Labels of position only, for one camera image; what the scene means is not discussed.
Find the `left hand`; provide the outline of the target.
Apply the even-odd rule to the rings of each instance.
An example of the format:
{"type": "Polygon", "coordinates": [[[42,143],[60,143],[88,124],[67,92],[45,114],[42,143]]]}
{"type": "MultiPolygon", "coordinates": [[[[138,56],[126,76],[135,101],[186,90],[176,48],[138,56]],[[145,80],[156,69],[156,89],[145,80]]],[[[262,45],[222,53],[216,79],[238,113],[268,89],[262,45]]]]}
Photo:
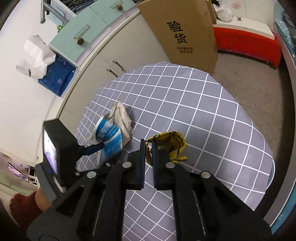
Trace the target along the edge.
{"type": "Polygon", "coordinates": [[[46,198],[42,188],[39,188],[38,191],[35,193],[35,202],[36,202],[37,207],[41,211],[46,211],[48,208],[51,207],[51,203],[46,198]]]}

